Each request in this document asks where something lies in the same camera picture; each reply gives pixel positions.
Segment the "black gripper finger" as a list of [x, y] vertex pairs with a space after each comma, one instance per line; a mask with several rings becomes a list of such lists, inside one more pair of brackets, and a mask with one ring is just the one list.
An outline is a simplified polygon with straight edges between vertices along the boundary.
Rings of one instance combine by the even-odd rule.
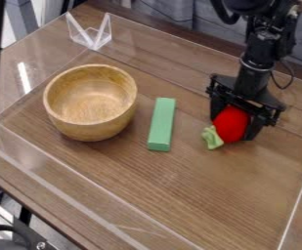
[[258, 134], [261, 133], [265, 126], [269, 125], [270, 115], [267, 113], [261, 113], [253, 116], [251, 121], [245, 132], [245, 141], [253, 141]]
[[227, 106], [227, 102], [222, 97], [214, 96], [211, 98], [211, 120], [217, 118], [217, 116], [219, 115], [222, 110], [226, 108], [226, 106]]

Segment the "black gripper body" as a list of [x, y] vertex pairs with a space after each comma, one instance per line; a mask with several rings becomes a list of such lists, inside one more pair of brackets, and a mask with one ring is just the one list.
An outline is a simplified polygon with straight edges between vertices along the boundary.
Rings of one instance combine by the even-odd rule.
[[214, 96], [222, 97], [227, 104], [243, 109], [249, 114], [258, 115], [267, 113], [270, 122], [267, 126], [274, 126], [279, 115], [286, 110], [286, 105], [271, 94], [269, 88], [265, 88], [255, 97], [246, 97], [234, 92], [235, 78], [221, 74], [211, 75], [211, 83], [206, 89], [210, 99]]

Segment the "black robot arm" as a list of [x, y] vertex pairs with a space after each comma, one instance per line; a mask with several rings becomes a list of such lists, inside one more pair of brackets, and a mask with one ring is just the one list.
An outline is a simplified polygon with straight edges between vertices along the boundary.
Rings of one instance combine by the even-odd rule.
[[211, 120], [230, 109], [243, 115], [243, 127], [233, 129], [238, 141], [255, 139], [286, 110], [269, 90], [273, 70], [295, 46], [299, 0], [211, 0], [219, 19], [227, 24], [247, 20], [246, 51], [237, 76], [211, 75], [206, 93], [211, 99]]

